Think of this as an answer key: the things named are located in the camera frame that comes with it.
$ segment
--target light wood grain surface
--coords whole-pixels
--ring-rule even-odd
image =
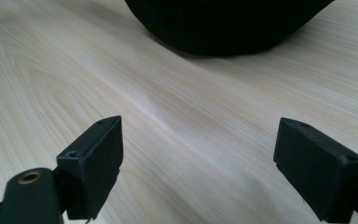
[[[125,157],[94,223],[319,223],[272,155],[281,117],[358,152],[358,1],[267,52],[204,58],[165,48],[123,0],[0,0],[0,201],[115,115]]]

